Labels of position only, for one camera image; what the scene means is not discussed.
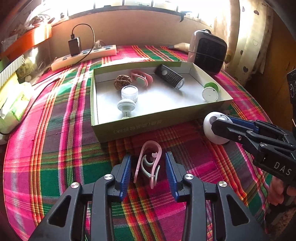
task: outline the hand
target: hand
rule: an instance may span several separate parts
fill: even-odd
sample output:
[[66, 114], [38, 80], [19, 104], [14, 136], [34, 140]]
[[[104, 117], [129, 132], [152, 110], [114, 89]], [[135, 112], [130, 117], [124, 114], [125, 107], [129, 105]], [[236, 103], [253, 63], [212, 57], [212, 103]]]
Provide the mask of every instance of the hand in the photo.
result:
[[[284, 201], [284, 189], [285, 185], [284, 182], [277, 177], [272, 177], [269, 192], [268, 192], [268, 201], [273, 205], [278, 205], [283, 203]], [[296, 196], [296, 188], [289, 186], [287, 189], [287, 194], [289, 196]]]

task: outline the pink clip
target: pink clip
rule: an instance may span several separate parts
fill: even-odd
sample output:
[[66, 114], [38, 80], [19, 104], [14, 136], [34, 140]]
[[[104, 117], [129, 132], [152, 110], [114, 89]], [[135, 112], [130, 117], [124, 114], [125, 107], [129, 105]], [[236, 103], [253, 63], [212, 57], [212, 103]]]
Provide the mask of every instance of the pink clip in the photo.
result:
[[132, 81], [137, 81], [142, 83], [144, 86], [148, 86], [153, 82], [153, 78], [151, 75], [148, 75], [138, 69], [134, 69], [131, 71], [131, 79]]
[[[146, 155], [143, 155], [146, 150], [151, 150], [152, 152], [154, 152], [154, 153], [152, 153], [152, 158], [155, 158], [155, 160], [152, 163], [150, 163], [151, 165], [153, 165], [152, 169], [151, 169], [151, 174], [143, 169], [143, 161], [145, 163], [148, 163], [147, 160], [146, 160]], [[138, 164], [137, 164], [137, 168], [136, 168], [136, 173], [135, 173], [135, 178], [133, 180], [134, 183], [136, 183], [136, 181], [137, 181], [137, 176], [138, 176], [138, 172], [139, 172], [140, 164], [141, 164], [141, 168], [142, 168], [143, 173], [147, 177], [150, 178], [150, 187], [151, 187], [151, 189], [154, 188], [154, 186], [156, 185], [156, 182], [157, 182], [157, 175], [158, 175], [158, 171], [159, 171], [159, 168], [160, 168], [160, 166], [157, 167], [157, 164], [158, 164], [159, 159], [161, 157], [161, 153], [162, 153], [161, 146], [157, 142], [155, 142], [155, 141], [146, 141], [144, 143], [144, 145], [142, 147], [142, 150], [141, 150], [141, 153], [140, 153], [140, 156], [139, 156], [139, 160], [138, 160]]]

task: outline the green box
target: green box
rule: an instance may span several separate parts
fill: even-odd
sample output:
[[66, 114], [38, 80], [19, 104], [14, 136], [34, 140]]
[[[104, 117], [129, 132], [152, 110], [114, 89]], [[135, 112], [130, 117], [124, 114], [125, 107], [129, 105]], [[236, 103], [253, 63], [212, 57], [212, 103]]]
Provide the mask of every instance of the green box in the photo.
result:
[[[169, 86], [154, 74], [157, 66], [165, 65], [185, 78], [180, 90]], [[139, 69], [153, 77], [153, 83], [139, 89], [136, 109], [130, 118], [121, 119], [117, 109], [121, 100], [115, 90], [114, 80], [120, 74], [130, 75]], [[216, 102], [206, 103], [201, 96], [203, 86], [214, 82], [219, 87]], [[232, 97], [208, 74], [193, 63], [150, 61], [111, 65], [94, 69], [91, 80], [91, 125], [99, 142], [116, 140], [166, 126], [205, 117], [212, 111], [223, 111]]]

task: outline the black cable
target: black cable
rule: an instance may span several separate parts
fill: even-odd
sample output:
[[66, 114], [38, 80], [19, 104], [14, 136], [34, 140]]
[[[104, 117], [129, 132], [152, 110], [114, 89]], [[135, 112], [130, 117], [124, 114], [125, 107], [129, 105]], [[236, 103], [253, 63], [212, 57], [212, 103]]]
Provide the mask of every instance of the black cable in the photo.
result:
[[75, 35], [74, 35], [73, 31], [74, 31], [74, 29], [75, 29], [77, 26], [79, 26], [79, 25], [86, 25], [86, 26], [88, 26], [88, 27], [91, 28], [91, 30], [92, 30], [92, 32], [93, 32], [93, 37], [94, 37], [94, 44], [93, 44], [93, 47], [91, 48], [91, 50], [88, 52], [88, 54], [85, 55], [81, 60], [79, 60], [79, 61], [78, 61], [77, 63], [75, 63], [75, 64], [78, 64], [79, 62], [81, 62], [82, 60], [84, 60], [84, 59], [85, 59], [85, 58], [91, 53], [91, 51], [94, 49], [94, 45], [95, 45], [94, 30], [93, 30], [93, 28], [92, 28], [90, 25], [88, 25], [87, 23], [80, 23], [80, 24], [77, 24], [76, 26], [74, 26], [74, 28], [72, 29], [71, 39], [74, 39], [74, 38], [75, 38]]
[[27, 113], [25, 114], [25, 116], [21, 119], [21, 121], [10, 131], [10, 132], [8, 132], [8, 133], [2, 133], [2, 132], [0, 132], [0, 134], [1, 135], [4, 135], [4, 136], [6, 136], [6, 135], [10, 135], [10, 134], [12, 134], [13, 132], [15, 132], [17, 129], [18, 129], [18, 127], [19, 127], [19, 125], [24, 121], [24, 119], [27, 117], [27, 115], [29, 114], [29, 112], [30, 112], [30, 110], [32, 109], [32, 107], [33, 107], [33, 105], [35, 104], [35, 102], [37, 101], [37, 99], [39, 98], [39, 96], [42, 94], [42, 92], [47, 88], [47, 86], [49, 86], [50, 84], [52, 84], [52, 83], [54, 83], [54, 82], [56, 82], [56, 81], [58, 81], [58, 80], [60, 80], [60, 78], [57, 78], [57, 79], [55, 79], [54, 81], [52, 81], [52, 82], [50, 82], [50, 83], [48, 83], [44, 88], [43, 88], [43, 90], [37, 95], [37, 97], [36, 97], [36, 99], [33, 101], [33, 103], [31, 104], [31, 106], [30, 106], [30, 108], [28, 109], [28, 111], [27, 111]]

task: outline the windowsill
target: windowsill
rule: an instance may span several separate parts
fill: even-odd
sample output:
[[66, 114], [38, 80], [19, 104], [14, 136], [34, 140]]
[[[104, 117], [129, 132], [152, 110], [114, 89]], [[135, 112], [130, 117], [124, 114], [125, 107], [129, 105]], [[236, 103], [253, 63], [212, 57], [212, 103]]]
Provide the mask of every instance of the windowsill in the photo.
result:
[[[148, 6], [113, 6], [113, 7], [110, 6], [110, 7], [102, 7], [102, 8], [91, 9], [91, 10], [88, 10], [88, 11], [85, 11], [85, 12], [80, 12], [80, 13], [74, 14], [72, 16], [64, 17], [64, 18], [58, 20], [57, 22], [54, 22], [52, 24], [52, 26], [56, 26], [56, 25], [59, 25], [60, 23], [63, 23], [65, 21], [68, 21], [68, 20], [71, 20], [71, 19], [74, 19], [74, 18], [78, 18], [78, 17], [81, 17], [81, 16], [89, 15], [89, 14], [92, 14], [92, 13], [116, 11], [116, 10], [144, 10], [144, 11], [162, 12], [162, 13], [168, 13], [168, 14], [180, 16], [180, 20], [181, 20], [181, 13], [180, 12], [167, 10], [167, 9], [163, 9], [163, 8], [148, 7]], [[201, 20], [199, 18], [196, 18], [196, 17], [192, 17], [190, 15], [185, 15], [184, 18], [191, 19], [193, 21], [202, 23], [202, 24], [204, 24], [206, 26], [212, 27], [210, 24], [206, 23], [205, 21], [203, 21], [203, 20]]]

